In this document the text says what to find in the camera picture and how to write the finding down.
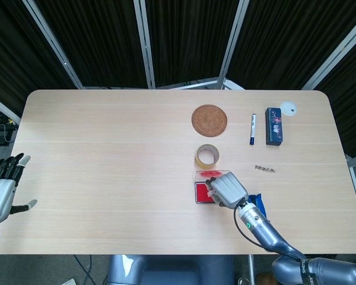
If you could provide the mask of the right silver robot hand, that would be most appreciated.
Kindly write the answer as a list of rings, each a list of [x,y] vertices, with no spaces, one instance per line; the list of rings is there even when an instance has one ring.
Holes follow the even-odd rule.
[[[248,193],[232,172],[218,178],[207,179],[208,196],[220,207],[234,209],[241,201],[248,200]]]

